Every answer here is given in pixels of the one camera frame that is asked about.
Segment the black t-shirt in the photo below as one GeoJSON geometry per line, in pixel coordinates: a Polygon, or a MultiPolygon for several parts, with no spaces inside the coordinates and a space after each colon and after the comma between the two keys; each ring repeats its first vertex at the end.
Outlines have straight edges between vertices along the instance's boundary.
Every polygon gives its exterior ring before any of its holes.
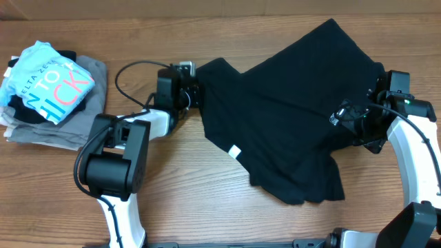
{"type": "Polygon", "coordinates": [[[331,154],[354,137],[329,119],[344,100],[368,104],[383,73],[333,19],[246,72],[215,59],[196,71],[205,137],[284,203],[343,200],[331,154]]]}

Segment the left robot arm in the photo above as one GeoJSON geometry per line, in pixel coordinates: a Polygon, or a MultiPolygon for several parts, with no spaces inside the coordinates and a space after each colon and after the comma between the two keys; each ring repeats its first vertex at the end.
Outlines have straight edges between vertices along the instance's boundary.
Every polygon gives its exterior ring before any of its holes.
{"type": "Polygon", "coordinates": [[[200,103],[192,61],[162,64],[156,91],[138,113],[96,115],[88,141],[74,162],[74,182],[97,199],[110,233],[106,247],[147,247],[137,194],[146,172],[149,142],[172,133],[200,103]]]}

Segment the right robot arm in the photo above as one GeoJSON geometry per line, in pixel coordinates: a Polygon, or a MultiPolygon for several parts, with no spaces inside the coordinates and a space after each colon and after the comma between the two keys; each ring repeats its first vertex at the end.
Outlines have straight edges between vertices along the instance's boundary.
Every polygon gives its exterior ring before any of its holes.
{"type": "Polygon", "coordinates": [[[378,154],[386,142],[395,152],[404,209],[380,232],[336,228],[320,247],[439,247],[440,148],[437,117],[432,104],[410,93],[410,75],[391,70],[367,93],[369,104],[357,106],[345,99],[330,116],[362,145],[378,154]]]}

